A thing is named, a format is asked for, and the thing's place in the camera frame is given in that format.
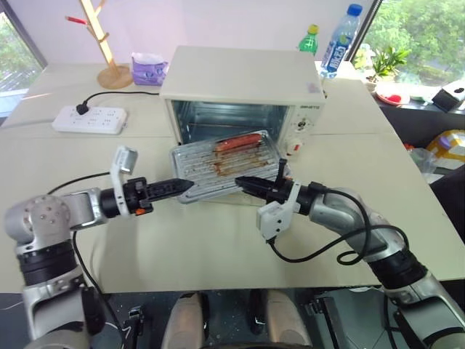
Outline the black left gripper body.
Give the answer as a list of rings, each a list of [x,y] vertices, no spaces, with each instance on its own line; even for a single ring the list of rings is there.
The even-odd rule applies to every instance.
[[[153,212],[153,183],[145,177],[128,180],[123,185],[124,198],[130,214],[140,216]]]

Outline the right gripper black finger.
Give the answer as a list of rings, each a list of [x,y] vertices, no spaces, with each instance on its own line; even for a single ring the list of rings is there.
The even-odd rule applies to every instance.
[[[235,178],[235,184],[241,188],[274,188],[275,181],[260,177],[240,176]]]
[[[270,191],[268,185],[245,184],[241,188],[244,193],[256,198],[267,198]]]

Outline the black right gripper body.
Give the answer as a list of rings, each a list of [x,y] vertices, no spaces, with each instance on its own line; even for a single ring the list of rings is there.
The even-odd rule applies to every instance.
[[[279,204],[284,204],[288,200],[294,186],[294,180],[284,175],[287,163],[287,159],[280,159],[276,178],[264,182],[265,201],[267,203],[276,200]]]

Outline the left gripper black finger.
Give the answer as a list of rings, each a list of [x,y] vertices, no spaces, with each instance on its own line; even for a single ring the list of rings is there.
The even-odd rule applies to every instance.
[[[184,193],[194,186],[190,180],[173,178],[160,182],[151,183],[147,186],[148,193]]]
[[[185,188],[175,188],[175,189],[167,189],[167,188],[148,188],[147,190],[147,198],[145,199],[147,203],[151,204],[155,201],[164,200],[167,198],[172,198],[175,196],[179,196],[186,191]]]

